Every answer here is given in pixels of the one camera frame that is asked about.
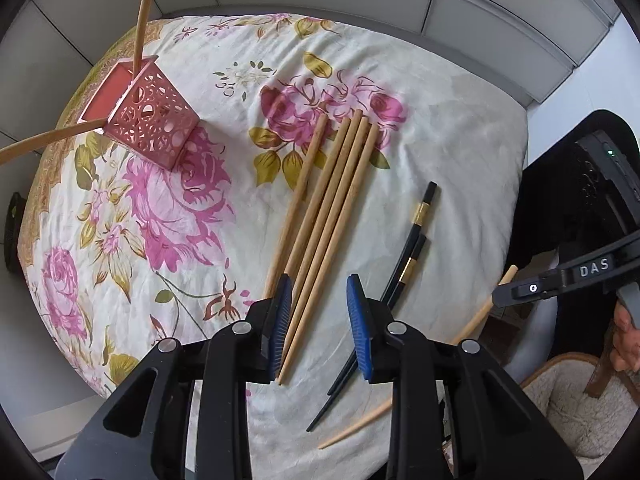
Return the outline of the person's hand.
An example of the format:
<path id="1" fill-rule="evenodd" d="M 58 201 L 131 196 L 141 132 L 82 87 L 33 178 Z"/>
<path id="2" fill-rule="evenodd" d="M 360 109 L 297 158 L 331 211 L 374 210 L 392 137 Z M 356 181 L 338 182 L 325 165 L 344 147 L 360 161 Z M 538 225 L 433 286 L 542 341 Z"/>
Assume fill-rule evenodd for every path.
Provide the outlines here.
<path id="1" fill-rule="evenodd" d="M 640 330 L 632 324 L 628 310 L 616 302 L 613 348 L 610 359 L 616 372 L 637 373 L 640 367 Z"/>

